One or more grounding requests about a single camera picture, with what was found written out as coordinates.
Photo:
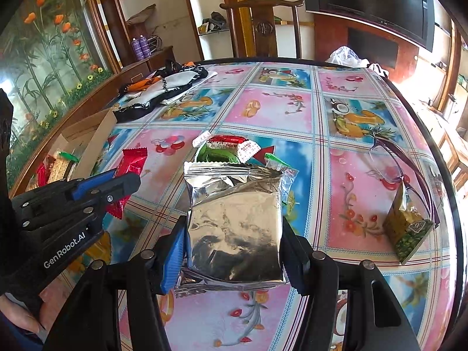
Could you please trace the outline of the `person's left hand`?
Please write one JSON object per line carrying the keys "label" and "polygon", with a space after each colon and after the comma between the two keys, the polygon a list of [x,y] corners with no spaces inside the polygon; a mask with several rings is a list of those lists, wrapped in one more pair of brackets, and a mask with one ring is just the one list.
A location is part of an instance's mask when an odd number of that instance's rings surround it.
{"label": "person's left hand", "polygon": [[39,334],[41,331],[48,333],[69,295],[69,287],[57,277],[39,295],[42,306],[38,317],[35,317],[19,303],[14,302],[6,294],[1,295],[1,313],[12,324],[23,330],[31,331],[34,334]]}

